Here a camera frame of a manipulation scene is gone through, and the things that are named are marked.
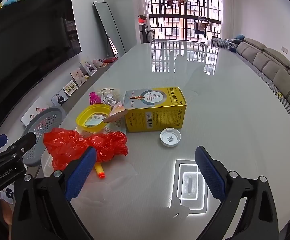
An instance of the cardboard box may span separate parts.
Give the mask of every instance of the cardboard box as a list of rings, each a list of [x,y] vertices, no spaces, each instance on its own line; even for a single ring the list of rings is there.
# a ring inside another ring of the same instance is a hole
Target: cardboard box
[[[129,132],[181,129],[186,101],[178,87],[126,91],[124,107]]]

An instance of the wall socket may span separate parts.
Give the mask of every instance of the wall socket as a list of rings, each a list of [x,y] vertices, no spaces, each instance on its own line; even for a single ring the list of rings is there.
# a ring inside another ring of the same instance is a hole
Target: wall socket
[[[282,46],[282,51],[286,54],[289,52],[289,50],[287,48],[284,48],[283,46]]]

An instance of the black television screen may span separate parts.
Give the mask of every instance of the black television screen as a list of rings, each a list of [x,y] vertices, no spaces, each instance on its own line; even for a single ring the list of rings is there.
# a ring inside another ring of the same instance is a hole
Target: black television screen
[[[30,89],[80,52],[72,0],[21,0],[0,9],[0,126]]]

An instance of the table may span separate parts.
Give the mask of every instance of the table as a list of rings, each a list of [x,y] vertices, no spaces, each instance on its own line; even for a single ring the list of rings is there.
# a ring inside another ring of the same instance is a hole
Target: table
[[[171,51],[182,56],[169,59]],[[61,127],[76,127],[89,93],[97,89],[114,87],[123,94],[173,86],[187,101],[179,145],[163,146],[159,131],[128,133],[128,155],[103,164],[104,180],[92,172],[72,200],[87,230],[96,240],[196,239],[220,202],[200,189],[192,204],[205,204],[206,212],[184,215],[185,208],[175,201],[182,186],[175,182],[180,164],[193,171],[184,165],[193,163],[200,145],[227,170],[245,178],[267,177],[281,230],[290,219],[290,117],[268,86],[227,50],[181,41],[137,45],[93,84]],[[244,203],[225,238],[233,234]]]

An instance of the screw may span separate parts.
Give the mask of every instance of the screw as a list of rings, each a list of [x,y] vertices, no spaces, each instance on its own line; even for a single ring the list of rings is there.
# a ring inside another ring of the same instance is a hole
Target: screw
[[[266,183],[267,182],[267,179],[264,176],[261,176],[260,177],[260,181],[263,182],[263,183]]]
[[[230,177],[231,178],[237,178],[238,174],[235,171],[230,172]]]
[[[31,178],[32,178],[31,175],[26,175],[25,178],[24,178],[24,180],[25,180],[25,181],[29,181]]]
[[[62,175],[62,171],[55,171],[54,177],[60,177]]]

